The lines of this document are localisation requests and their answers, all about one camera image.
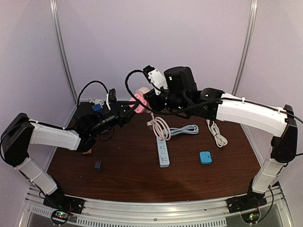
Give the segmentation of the blue square plug adapter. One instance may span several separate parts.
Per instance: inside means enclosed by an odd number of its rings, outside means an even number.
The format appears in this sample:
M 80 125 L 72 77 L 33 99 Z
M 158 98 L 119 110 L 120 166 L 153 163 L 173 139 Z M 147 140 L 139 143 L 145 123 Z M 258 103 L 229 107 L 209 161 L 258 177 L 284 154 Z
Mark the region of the blue square plug adapter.
M 213 162 L 212 155 L 209 151 L 201 151 L 199 157 L 202 165 L 209 165 Z

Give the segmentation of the round pink power socket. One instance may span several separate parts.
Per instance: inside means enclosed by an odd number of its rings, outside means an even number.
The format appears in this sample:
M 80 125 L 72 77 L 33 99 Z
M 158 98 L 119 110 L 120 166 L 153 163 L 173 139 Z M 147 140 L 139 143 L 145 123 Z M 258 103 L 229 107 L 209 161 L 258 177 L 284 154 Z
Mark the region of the round pink power socket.
M 148 101 L 144 98 L 144 94 L 148 93 L 150 89 L 147 87 L 142 87 L 135 92 L 135 97 L 139 99 L 145 106 L 149 107 Z M 135 112 L 137 114 L 141 114 L 143 112 L 149 113 L 151 115 L 151 120 L 147 122 L 147 126 L 150 127 L 150 129 L 153 131 L 154 135 L 156 136 L 157 139 L 159 140 L 170 140 L 171 138 L 171 131 L 166 123 L 166 121 L 158 116 L 154 116 L 154 113 L 151 111 L 147 110 L 145 107 L 142 105 L 138 105 L 135 108 Z

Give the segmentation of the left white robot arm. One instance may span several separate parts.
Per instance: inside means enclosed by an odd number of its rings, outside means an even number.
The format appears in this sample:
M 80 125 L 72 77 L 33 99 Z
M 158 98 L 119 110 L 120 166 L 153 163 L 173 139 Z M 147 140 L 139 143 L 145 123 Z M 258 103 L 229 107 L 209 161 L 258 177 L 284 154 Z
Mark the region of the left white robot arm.
M 58 210 L 68 206 L 59 184 L 35 161 L 29 153 L 29 145 L 46 145 L 78 152 L 89 151 L 98 135 L 114 126 L 124 126 L 135 115 L 137 102 L 117 101 L 110 103 L 106 113 L 90 112 L 81 116 L 73 128 L 53 126 L 30 119 L 20 113 L 1 135 L 0 155 L 4 162 L 23 173 Z

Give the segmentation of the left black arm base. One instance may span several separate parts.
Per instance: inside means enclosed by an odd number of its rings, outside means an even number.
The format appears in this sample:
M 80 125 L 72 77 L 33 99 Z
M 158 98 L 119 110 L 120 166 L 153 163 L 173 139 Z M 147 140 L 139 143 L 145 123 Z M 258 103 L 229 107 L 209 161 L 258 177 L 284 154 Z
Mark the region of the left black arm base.
M 44 202 L 47 207 L 53 208 L 50 215 L 51 221 L 57 225 L 65 225 L 74 214 L 81 214 L 84 207 L 84 200 L 76 197 L 66 196 L 62 192 L 54 192 L 48 195 L 41 191 Z

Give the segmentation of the dark navy plug charger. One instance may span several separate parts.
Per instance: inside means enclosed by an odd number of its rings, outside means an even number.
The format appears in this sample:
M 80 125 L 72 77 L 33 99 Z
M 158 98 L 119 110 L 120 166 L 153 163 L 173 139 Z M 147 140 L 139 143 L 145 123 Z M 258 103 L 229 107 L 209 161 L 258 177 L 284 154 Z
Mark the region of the dark navy plug charger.
M 96 161 L 95 162 L 95 165 L 94 165 L 94 169 L 96 170 L 96 171 L 101 171 L 102 170 L 102 162 L 101 161 Z

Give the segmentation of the salmon pink plug charger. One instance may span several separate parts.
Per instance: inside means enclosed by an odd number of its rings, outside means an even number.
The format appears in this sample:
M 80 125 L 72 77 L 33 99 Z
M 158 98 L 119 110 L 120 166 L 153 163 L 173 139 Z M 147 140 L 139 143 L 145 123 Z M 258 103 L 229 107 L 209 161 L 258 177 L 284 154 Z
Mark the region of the salmon pink plug charger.
M 92 149 L 86 151 L 86 152 L 82 152 L 83 155 L 89 155 L 92 154 Z

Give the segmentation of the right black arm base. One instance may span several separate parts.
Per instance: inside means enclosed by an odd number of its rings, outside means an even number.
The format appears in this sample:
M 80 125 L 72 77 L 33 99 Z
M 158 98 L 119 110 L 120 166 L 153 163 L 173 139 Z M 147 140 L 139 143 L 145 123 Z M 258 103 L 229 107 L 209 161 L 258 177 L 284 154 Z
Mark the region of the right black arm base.
M 241 214 L 246 224 L 256 224 L 260 219 L 260 206 L 266 205 L 265 194 L 248 192 L 242 196 L 234 196 L 226 200 L 229 213 Z

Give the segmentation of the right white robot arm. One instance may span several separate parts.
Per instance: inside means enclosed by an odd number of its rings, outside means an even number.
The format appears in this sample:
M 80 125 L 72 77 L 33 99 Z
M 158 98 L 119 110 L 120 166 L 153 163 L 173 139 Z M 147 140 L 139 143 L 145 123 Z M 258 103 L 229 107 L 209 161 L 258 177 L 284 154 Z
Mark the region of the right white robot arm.
M 153 85 L 144 98 L 155 113 L 160 114 L 167 108 L 169 114 L 185 119 L 194 116 L 234 122 L 273 136 L 271 150 L 252 180 L 251 192 L 243 197 L 242 203 L 246 208 L 252 209 L 261 201 L 260 194 L 265 193 L 282 166 L 296 157 L 297 118 L 290 105 L 272 107 L 215 88 L 198 90 L 189 67 L 173 67 L 160 73 L 158 69 L 147 66 L 143 74 Z

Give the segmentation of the light blue power strip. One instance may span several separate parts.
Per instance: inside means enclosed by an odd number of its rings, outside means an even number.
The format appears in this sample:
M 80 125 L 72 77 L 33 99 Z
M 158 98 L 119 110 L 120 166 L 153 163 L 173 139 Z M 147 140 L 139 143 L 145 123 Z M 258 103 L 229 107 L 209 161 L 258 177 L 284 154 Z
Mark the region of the light blue power strip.
M 196 124 L 186 125 L 181 128 L 170 128 L 171 139 L 181 135 L 197 135 L 199 127 Z M 160 168 L 168 168 L 170 166 L 170 156 L 173 150 L 172 143 L 165 139 L 156 137 L 156 148 L 158 152 L 158 161 Z

